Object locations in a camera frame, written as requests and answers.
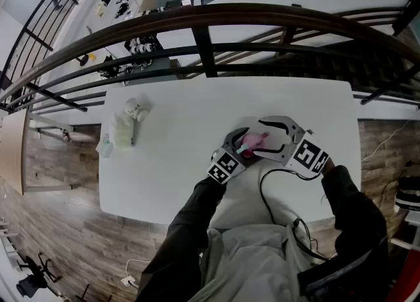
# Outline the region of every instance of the metal railing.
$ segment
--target metal railing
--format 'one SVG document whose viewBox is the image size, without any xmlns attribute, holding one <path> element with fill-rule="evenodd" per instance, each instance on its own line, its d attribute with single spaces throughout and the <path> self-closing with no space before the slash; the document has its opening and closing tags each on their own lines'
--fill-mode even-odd
<svg viewBox="0 0 420 302">
<path fill-rule="evenodd" d="M 5 79 L 12 83 L 25 71 L 33 68 L 54 51 L 52 43 L 77 0 L 41 0 L 24 24 L 6 60 L 0 76 L 0 86 Z"/>
<path fill-rule="evenodd" d="M 382 8 L 369 8 L 369 9 L 356 9 L 351 11 L 339 12 L 336 15 L 340 17 L 349 18 L 353 21 L 363 23 L 366 26 L 382 26 L 389 25 L 396 21 L 399 14 L 404 9 L 402 7 L 382 7 Z M 244 39 L 243 43 L 275 43 L 282 40 L 283 32 L 285 31 L 284 27 L 275 28 L 268 32 L 264 32 L 260 35 Z M 287 43 L 296 43 L 298 41 L 303 41 L 305 39 L 310 39 L 313 37 L 325 35 L 326 32 L 312 31 L 299 29 L 295 30 L 293 37 Z M 240 59 L 244 59 L 254 55 L 256 52 L 231 52 L 231 53 L 215 53 L 215 62 L 217 64 L 229 64 Z M 200 65 L 201 61 L 197 60 L 191 63 L 191 66 Z M 189 78 L 198 76 L 198 74 L 189 75 Z"/>
<path fill-rule="evenodd" d="M 264 25 L 282 27 L 283 36 L 279 43 L 212 43 L 209 33 L 209 26 L 223 25 Z M 85 53 L 102 49 L 109 45 L 120 43 L 135 37 L 147 36 L 154 33 L 168 32 L 190 28 L 196 40 L 196 45 L 181 46 L 172 49 L 159 50 L 150 53 L 134 54 L 132 56 L 118 58 L 101 64 L 96 64 L 88 68 L 81 69 L 62 77 L 58 77 L 42 86 L 36 86 L 33 81 L 43 74 L 57 68 L 58 66 L 77 58 Z M 332 33 L 354 40 L 362 46 L 372 46 L 380 49 L 384 53 L 390 53 L 398 58 L 403 58 L 412 68 L 402 70 L 392 65 L 390 62 L 382 61 L 380 58 L 366 58 L 361 54 L 346 53 L 336 51 L 328 47 L 310 47 L 304 45 L 290 44 L 296 30 L 307 30 L 320 32 L 323 34 Z M 104 101 L 77 103 L 82 100 L 104 97 L 105 92 L 91 93 L 82 97 L 64 98 L 70 93 L 89 90 L 123 81 L 133 81 L 149 77 L 159 77 L 168 75 L 187 75 L 200 73 L 207 77 L 217 77 L 221 72 L 251 72 L 253 75 L 266 75 L 268 72 L 279 72 L 281 70 L 293 70 L 298 72 L 298 76 L 304 77 L 305 73 L 355 76 L 357 72 L 343 69 L 315 68 L 311 65 L 290 65 L 281 62 L 255 63 L 255 64 L 217 64 L 215 53 L 225 53 L 230 51 L 268 51 L 272 53 L 299 53 L 308 56 L 320 56 L 325 58 L 341 58 L 353 60 L 361 65 L 369 64 L 378 69 L 386 70 L 394 74 L 388 81 L 382 81 L 379 88 L 369 88 L 372 94 L 363 97 L 362 104 L 367 104 L 375 99 L 380 99 L 382 95 L 395 95 L 392 90 L 398 86 L 404 86 L 410 90 L 411 94 L 403 97 L 408 99 L 410 104 L 420 106 L 420 98 L 415 95 L 420 91 L 416 86 L 412 86 L 409 81 L 415 78 L 414 75 L 420 70 L 420 54 L 411 48 L 382 32 L 374 30 L 367 25 L 342 16 L 328 14 L 325 12 L 313 11 L 300 7 L 286 7 L 281 5 L 265 4 L 220 4 L 204 5 L 198 7 L 183 7 L 172 9 L 155 14 L 149 14 L 140 18 L 127 20 L 119 24 L 110 26 L 99 32 L 95 32 L 83 39 L 80 39 L 66 48 L 53 53 L 44 61 L 35 65 L 32 69 L 24 73 L 20 79 L 16 80 L 9 88 L 0 95 L 1 108 L 8 112 L 39 104 L 45 100 L 51 100 L 49 104 L 32 109 L 40 111 L 53 106 L 63 105 L 65 107 L 53 109 L 45 112 L 58 112 L 74 108 L 81 112 L 86 112 L 88 107 L 103 104 Z M 85 76 L 92 72 L 99 72 L 106 68 L 113 68 L 119 65 L 133 63 L 139 60 L 150 60 L 156 58 L 167 58 L 170 56 L 183 56 L 188 54 L 198 54 L 202 65 L 174 67 L 162 70 L 150 70 L 147 72 L 136 72 L 128 75 L 115 76 L 110 79 L 83 83 L 74 87 L 59 89 L 52 92 L 51 87 L 56 87 L 64 82 L 73 80 L 77 77 Z M 18 97 L 10 103 L 5 103 L 7 98 L 20 89 L 27 87 L 30 92 Z M 33 98 L 29 102 L 20 104 L 23 100 L 34 97 L 36 94 L 40 98 Z"/>
</svg>

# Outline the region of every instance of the pink toy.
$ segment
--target pink toy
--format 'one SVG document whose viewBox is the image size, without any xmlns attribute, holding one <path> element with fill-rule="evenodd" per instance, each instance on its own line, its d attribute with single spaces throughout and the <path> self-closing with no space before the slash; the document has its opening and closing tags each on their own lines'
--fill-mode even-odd
<svg viewBox="0 0 420 302">
<path fill-rule="evenodd" d="M 242 144 L 246 144 L 248 148 L 242 152 L 245 158 L 254 156 L 253 150 L 257 148 L 264 148 L 264 139 L 269 136 L 269 132 L 263 134 L 248 133 L 243 136 Z"/>
</svg>

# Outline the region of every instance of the lower floor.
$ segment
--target lower floor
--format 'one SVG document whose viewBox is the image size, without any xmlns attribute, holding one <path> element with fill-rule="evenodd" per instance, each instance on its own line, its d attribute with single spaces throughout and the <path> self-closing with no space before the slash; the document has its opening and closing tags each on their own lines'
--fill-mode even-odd
<svg viewBox="0 0 420 302">
<path fill-rule="evenodd" d="M 404 124 L 404 121 L 359 121 L 362 158 L 372 154 Z M 396 179 L 407 161 L 420 162 L 418 134 L 419 123 L 411 121 L 362 162 L 361 191 L 380 205 L 389 238 L 400 230 L 404 221 L 405 213 L 395 214 L 393 210 Z M 21 196 L 1 180 L 5 196 L 0 196 L 0 215 L 19 233 L 13 242 L 21 256 L 36 259 L 38 252 L 43 252 L 51 259 L 51 271 L 62 276 L 57 284 L 51 284 L 54 290 L 73 300 L 90 284 L 87 301 L 107 301 L 113 295 L 113 302 L 132 302 L 136 289 L 121 283 L 127 275 L 127 261 L 150 260 L 165 239 L 167 226 L 100 210 L 95 151 L 99 137 L 99 127 L 77 128 L 71 133 L 72 142 L 63 142 L 60 132 L 55 130 L 44 131 L 41 136 L 30 132 L 28 183 L 66 182 L 75 184 L 76 189 Z M 415 165 L 408 172 L 418 175 L 420 168 Z M 308 225 L 318 241 L 318 251 L 328 257 L 334 255 L 334 241 L 340 233 L 334 229 L 334 219 Z M 131 261 L 127 272 L 140 278 L 145 266 L 146 263 Z"/>
</svg>

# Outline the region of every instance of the person's arm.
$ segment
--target person's arm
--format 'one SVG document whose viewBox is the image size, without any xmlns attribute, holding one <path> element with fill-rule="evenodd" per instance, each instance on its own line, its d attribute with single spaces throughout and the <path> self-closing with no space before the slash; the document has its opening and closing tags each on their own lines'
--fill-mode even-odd
<svg viewBox="0 0 420 302">
<path fill-rule="evenodd" d="M 382 213 L 359 192 L 346 167 L 328 160 L 322 186 L 335 216 L 335 228 L 342 230 L 335 242 L 337 259 L 355 261 L 346 284 L 362 301 L 379 301 L 387 285 L 387 224 Z"/>
<path fill-rule="evenodd" d="M 211 177 L 196 185 L 143 271 L 137 301 L 187 301 L 201 289 L 199 255 L 209 245 L 207 229 L 225 191 Z"/>
</svg>

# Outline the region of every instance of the desk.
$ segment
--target desk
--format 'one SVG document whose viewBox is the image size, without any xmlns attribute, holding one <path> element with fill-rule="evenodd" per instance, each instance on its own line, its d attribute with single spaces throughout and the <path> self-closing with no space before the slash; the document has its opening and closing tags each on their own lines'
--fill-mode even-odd
<svg viewBox="0 0 420 302">
<path fill-rule="evenodd" d="M 350 85 L 342 81 L 293 77 L 221 77 L 166 81 L 107 92 L 101 135 L 108 119 L 122 112 L 129 98 L 149 105 L 149 116 L 135 128 L 135 146 L 116 150 L 99 160 L 100 206 L 105 212 L 169 224 L 206 177 L 211 154 L 231 130 L 250 126 L 283 133 L 257 120 L 282 115 L 303 129 L 312 129 L 338 164 L 348 167 L 360 187 L 360 141 Z M 228 190 L 212 220 L 215 227 L 269 223 L 259 196 L 261 173 L 279 167 L 263 160 L 228 183 Z M 332 217 L 321 177 L 305 182 L 287 173 L 273 173 L 264 193 L 278 217 L 286 205 L 306 222 Z"/>
<path fill-rule="evenodd" d="M 5 116 L 1 128 L 0 176 L 22 195 L 26 192 L 71 190 L 71 185 L 26 186 L 26 134 L 31 119 L 72 131 L 69 125 L 33 114 L 27 108 Z"/>
</svg>

